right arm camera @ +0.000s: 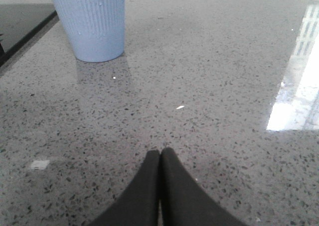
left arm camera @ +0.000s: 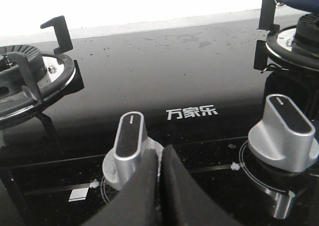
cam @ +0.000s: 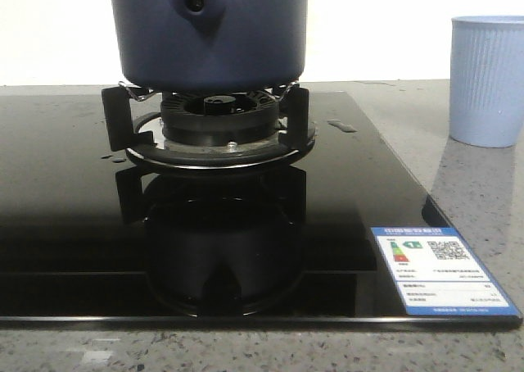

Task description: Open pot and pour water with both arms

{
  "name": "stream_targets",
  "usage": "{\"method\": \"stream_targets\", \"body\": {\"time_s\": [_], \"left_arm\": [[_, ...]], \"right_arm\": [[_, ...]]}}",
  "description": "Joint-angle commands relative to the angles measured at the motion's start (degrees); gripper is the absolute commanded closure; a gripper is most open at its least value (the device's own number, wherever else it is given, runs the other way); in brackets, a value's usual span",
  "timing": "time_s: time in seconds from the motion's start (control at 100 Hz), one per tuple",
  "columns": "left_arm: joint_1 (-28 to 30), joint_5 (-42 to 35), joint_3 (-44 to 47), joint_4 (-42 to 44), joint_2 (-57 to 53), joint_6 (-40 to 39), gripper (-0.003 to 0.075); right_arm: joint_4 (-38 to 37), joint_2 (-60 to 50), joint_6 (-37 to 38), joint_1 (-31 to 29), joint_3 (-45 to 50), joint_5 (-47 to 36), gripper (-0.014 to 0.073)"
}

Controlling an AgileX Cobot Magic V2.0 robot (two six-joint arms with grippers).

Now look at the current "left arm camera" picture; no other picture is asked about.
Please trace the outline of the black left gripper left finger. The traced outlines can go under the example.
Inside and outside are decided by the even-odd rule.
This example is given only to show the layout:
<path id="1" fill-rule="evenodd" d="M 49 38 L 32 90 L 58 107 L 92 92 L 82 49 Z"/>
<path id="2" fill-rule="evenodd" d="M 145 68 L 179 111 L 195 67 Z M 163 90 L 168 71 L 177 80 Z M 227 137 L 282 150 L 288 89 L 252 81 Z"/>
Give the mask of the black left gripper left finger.
<path id="1" fill-rule="evenodd" d="M 119 194 L 85 226 L 153 226 L 156 222 L 155 192 L 158 156 L 153 149 L 144 152 L 135 173 Z"/>

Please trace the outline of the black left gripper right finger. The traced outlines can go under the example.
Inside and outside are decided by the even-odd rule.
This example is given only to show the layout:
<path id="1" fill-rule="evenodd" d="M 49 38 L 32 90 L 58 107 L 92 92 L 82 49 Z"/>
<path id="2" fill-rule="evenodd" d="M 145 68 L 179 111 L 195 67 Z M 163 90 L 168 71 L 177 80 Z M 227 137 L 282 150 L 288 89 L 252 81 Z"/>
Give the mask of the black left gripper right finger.
<path id="1" fill-rule="evenodd" d="M 239 225 L 198 186 L 172 145 L 162 152 L 160 200 L 165 226 Z"/>

